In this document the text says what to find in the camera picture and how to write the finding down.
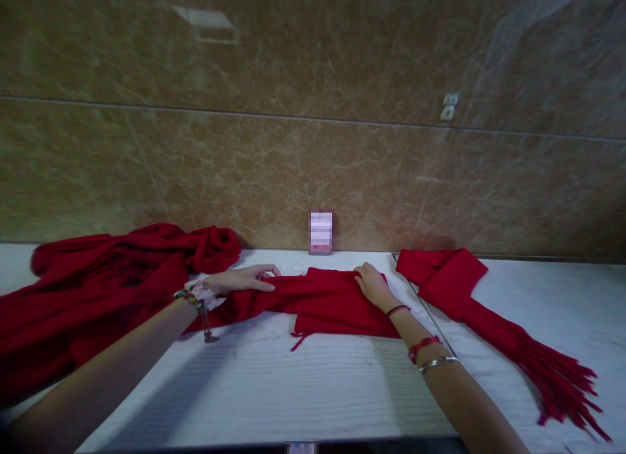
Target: folded red scarf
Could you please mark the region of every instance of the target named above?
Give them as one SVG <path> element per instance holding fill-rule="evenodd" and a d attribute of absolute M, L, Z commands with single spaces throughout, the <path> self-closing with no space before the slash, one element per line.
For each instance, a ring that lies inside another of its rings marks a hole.
<path fill-rule="evenodd" d="M 305 276 L 269 278 L 266 281 L 276 286 L 274 291 L 233 292 L 209 313 L 209 323 L 211 327 L 220 327 L 271 310 L 296 314 L 292 335 L 302 339 L 313 333 L 399 339 L 391 321 L 365 298 L 354 279 L 356 275 L 354 271 L 309 268 Z"/>
<path fill-rule="evenodd" d="M 467 249 L 425 252 L 403 250 L 396 270 L 419 286 L 419 296 L 441 309 L 449 318 L 465 323 L 495 349 L 516 363 L 537 386 L 543 412 L 539 424 L 565 416 L 579 428 L 589 423 L 606 441 L 587 406 L 602 412 L 587 400 L 596 374 L 574 358 L 533 340 L 519 325 L 506 320 L 471 298 L 471 292 L 487 272 Z"/>
<path fill-rule="evenodd" d="M 189 271 L 223 271 L 240 253 L 230 229 L 171 224 L 38 247 L 40 280 L 0 297 L 0 404 L 89 361 L 170 303 Z"/>

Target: red string bracelet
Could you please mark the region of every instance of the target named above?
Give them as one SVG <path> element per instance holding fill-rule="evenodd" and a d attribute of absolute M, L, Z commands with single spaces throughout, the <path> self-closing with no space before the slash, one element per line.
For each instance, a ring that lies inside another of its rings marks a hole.
<path fill-rule="evenodd" d="M 415 364 L 415 357 L 417 356 L 417 352 L 431 343 L 441 343 L 441 340 L 439 340 L 439 337 L 437 336 L 426 337 L 420 343 L 416 343 L 411 348 L 409 348 L 409 359 L 413 364 Z"/>
<path fill-rule="evenodd" d="M 388 313 L 387 313 L 387 317 L 391 317 L 393 314 L 395 314 L 396 312 L 398 312 L 400 309 L 409 309 L 411 310 L 408 306 L 405 306 L 404 304 L 400 304 L 399 306 L 394 307 L 393 309 L 391 309 Z"/>

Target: bracelet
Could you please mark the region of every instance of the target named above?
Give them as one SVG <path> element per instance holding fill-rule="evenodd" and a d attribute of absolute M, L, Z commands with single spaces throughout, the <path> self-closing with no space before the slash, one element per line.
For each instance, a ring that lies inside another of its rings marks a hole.
<path fill-rule="evenodd" d="M 439 366 L 442 364 L 454 363 L 455 361 L 458 361 L 458 358 L 455 356 L 444 356 L 439 359 L 433 359 L 431 362 L 418 366 L 417 368 L 419 369 L 419 372 L 424 374 L 426 370 L 432 367 Z"/>
<path fill-rule="evenodd" d="M 198 299 L 196 295 L 188 289 L 176 291 L 174 296 L 172 296 L 173 299 L 179 299 L 180 297 L 185 299 L 198 310 L 200 321 L 202 322 L 202 329 L 204 330 L 204 343 L 211 343 L 219 340 L 219 337 L 214 336 L 211 332 L 211 326 L 209 325 L 209 313 L 207 312 L 207 306 L 205 305 L 204 300 Z"/>
<path fill-rule="evenodd" d="M 405 306 L 404 304 L 400 304 L 399 306 L 394 307 L 393 309 L 391 309 L 388 313 L 387 313 L 387 317 L 391 317 L 394 313 L 396 313 L 397 311 L 399 311 L 400 309 L 402 309 L 402 307 L 406 307 L 407 309 L 409 309 L 408 306 Z"/>
<path fill-rule="evenodd" d="M 429 344 L 435 343 L 435 342 L 436 343 L 441 343 L 441 340 L 439 340 L 439 337 L 437 337 L 437 336 L 435 336 L 435 337 L 426 337 L 420 343 L 416 343 L 411 348 L 409 348 L 409 359 L 411 360 L 411 362 L 413 364 L 415 364 L 415 357 L 417 356 L 417 352 L 421 348 L 424 348 L 425 346 L 428 346 Z"/>

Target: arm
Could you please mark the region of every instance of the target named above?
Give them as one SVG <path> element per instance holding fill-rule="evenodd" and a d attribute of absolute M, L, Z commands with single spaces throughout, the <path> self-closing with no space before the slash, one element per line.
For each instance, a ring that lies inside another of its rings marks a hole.
<path fill-rule="evenodd" d="M 402 304 L 376 268 L 365 263 L 355 271 L 360 274 L 355 279 L 365 297 L 385 314 Z M 394 312 L 390 319 L 407 348 L 432 336 L 408 309 Z M 451 354 L 433 343 L 418 351 L 415 362 L 421 366 L 443 356 Z M 432 367 L 424 373 L 424 381 L 470 453 L 528 454 L 502 412 L 461 364 Z"/>
<path fill-rule="evenodd" d="M 260 279 L 273 265 L 225 271 L 205 279 L 216 294 L 254 288 L 271 291 Z M 198 317 L 177 299 L 142 325 L 74 371 L 9 427 L 26 453 L 73 453 L 139 384 L 163 353 Z"/>

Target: scarf fringe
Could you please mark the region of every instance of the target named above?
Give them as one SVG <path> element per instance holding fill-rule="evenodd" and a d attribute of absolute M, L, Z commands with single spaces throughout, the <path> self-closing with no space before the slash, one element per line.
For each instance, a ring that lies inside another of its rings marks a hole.
<path fill-rule="evenodd" d="M 292 352 L 296 351 L 298 346 L 300 346 L 302 344 L 302 342 L 305 340 L 305 338 L 310 337 L 311 335 L 313 335 L 313 334 L 312 333 L 304 333 L 304 332 L 291 332 L 291 336 L 292 337 L 300 338 L 298 343 L 296 343 L 293 346 L 293 348 L 291 349 Z"/>
<path fill-rule="evenodd" d="M 588 409 L 602 413 L 586 398 L 586 393 L 597 395 L 592 387 L 596 373 L 577 359 L 534 340 L 521 327 L 516 332 L 516 341 L 515 351 L 505 355 L 524 371 L 541 394 L 543 410 L 537 423 L 545 425 L 550 418 L 563 423 L 567 416 L 578 428 L 585 429 L 588 424 L 605 441 L 612 441 Z"/>

